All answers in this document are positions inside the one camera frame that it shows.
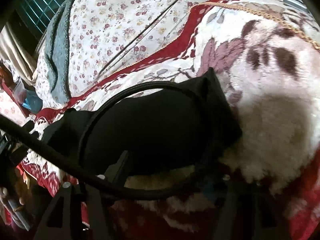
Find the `beige curtain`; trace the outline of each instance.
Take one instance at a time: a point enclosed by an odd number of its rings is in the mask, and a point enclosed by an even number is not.
[[[22,47],[8,23],[0,33],[0,58],[3,61],[9,60],[18,75],[28,85],[33,86],[36,83],[36,77],[33,77],[33,73],[36,70],[37,62]]]

